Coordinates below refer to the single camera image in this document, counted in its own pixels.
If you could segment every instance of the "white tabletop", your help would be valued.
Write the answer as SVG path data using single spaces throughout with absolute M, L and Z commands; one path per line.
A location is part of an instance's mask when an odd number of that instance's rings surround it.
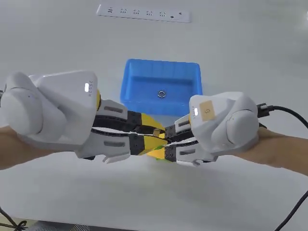
M 88 69 L 119 101 L 129 58 L 197 62 L 205 94 L 239 90 L 256 103 L 308 118 L 307 0 L 131 0 L 189 10 L 192 23 L 95 15 L 98 0 L 0 2 L 0 83 L 12 71 Z M 295 118 L 262 122 L 308 138 Z M 1 117 L 0 125 L 5 121 Z M 273 230 L 308 190 L 308 178 L 226 156 L 202 167 L 149 157 L 105 165 L 53 154 L 0 172 L 0 205 L 15 217 L 145 231 Z M 304 203 L 285 230 L 307 230 Z

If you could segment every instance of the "human arm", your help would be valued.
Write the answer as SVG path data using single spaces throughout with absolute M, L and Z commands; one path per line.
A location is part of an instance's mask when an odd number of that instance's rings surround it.
M 265 128 L 258 131 L 259 143 L 236 156 L 258 164 L 283 167 L 308 176 L 308 140 L 284 136 Z
M 56 151 L 42 150 L 22 142 L 9 126 L 0 128 L 0 169 L 47 156 Z

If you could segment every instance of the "led light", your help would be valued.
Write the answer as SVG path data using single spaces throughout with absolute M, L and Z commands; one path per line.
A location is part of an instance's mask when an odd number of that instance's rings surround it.
M 85 92 L 89 92 L 89 84 L 88 83 L 85 84 Z

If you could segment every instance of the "black cable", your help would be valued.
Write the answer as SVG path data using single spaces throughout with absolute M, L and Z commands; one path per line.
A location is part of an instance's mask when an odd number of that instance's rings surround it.
M 305 192 L 305 194 L 299 199 L 299 201 L 296 203 L 296 205 L 291 210 L 286 219 L 284 219 L 284 221 L 274 231 L 280 231 L 286 225 L 286 223 L 289 222 L 294 213 L 298 210 L 298 208 L 302 205 L 302 203 L 306 200 L 307 197 L 308 197 L 308 191 Z
M 293 111 L 289 108 L 286 108 L 286 107 L 267 106 L 265 103 L 260 104 L 260 105 L 258 105 L 258 117 L 261 118 L 261 117 L 269 116 L 270 115 L 269 112 L 275 111 L 275 110 L 290 113 L 291 115 L 293 115 L 297 119 L 299 119 L 300 122 L 302 122 L 305 125 L 306 128 L 308 128 L 308 122 L 299 113 L 297 113 L 297 112 L 295 112 L 295 111 Z M 284 219 L 284 221 L 274 231 L 280 231 L 289 222 L 289 220 L 293 217 L 295 212 L 298 210 L 298 208 L 302 205 L 302 203 L 306 200 L 307 197 L 308 197 L 308 191 L 305 192 L 305 194 L 299 199 L 299 201 L 296 203 L 296 205 L 291 210 L 289 215 Z
M 7 220 L 11 223 L 11 225 L 0 223 L 0 226 L 4 226 L 4 227 L 7 227 L 7 228 L 12 228 L 12 229 L 14 229 L 14 231 L 23 231 L 23 230 L 25 230 L 27 228 L 26 227 L 26 224 L 27 224 L 26 220 L 23 220 L 19 224 L 16 224 L 15 221 L 13 221 L 13 219 L 6 212 L 4 212 L 4 210 L 1 207 L 0 207 L 0 213 L 5 218 L 7 218 Z
M 308 128 L 308 122 L 297 112 L 286 108 L 286 107 L 280 107 L 280 106 L 268 106 L 269 111 L 274 111 L 274 110 L 279 110 L 279 111 L 284 111 L 287 113 L 290 113 L 292 115 L 294 115 L 297 119 L 300 120 L 300 122 L 302 122 L 306 128 Z

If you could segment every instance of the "yellow object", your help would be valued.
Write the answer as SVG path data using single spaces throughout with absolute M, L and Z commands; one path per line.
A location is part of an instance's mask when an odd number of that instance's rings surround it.
M 167 145 L 168 142 L 166 140 L 157 138 L 155 136 L 144 136 L 144 150 L 139 153 L 139 155 L 143 155 L 157 148 L 158 146 Z
M 96 93 L 96 109 L 97 110 L 100 107 L 100 102 L 101 102 L 101 94 L 100 94 L 100 91 L 97 89 L 97 93 Z
M 153 135 L 156 137 L 159 137 L 160 130 L 159 129 L 154 129 Z
M 142 125 L 158 128 L 162 131 L 165 131 L 165 128 L 160 123 L 158 123 L 156 120 L 154 120 L 152 117 L 145 113 L 141 113 L 141 120 Z
M 165 149 L 159 149 L 159 150 L 153 150 L 149 153 L 147 153 L 148 156 L 154 157 L 156 159 L 164 159 L 165 158 Z

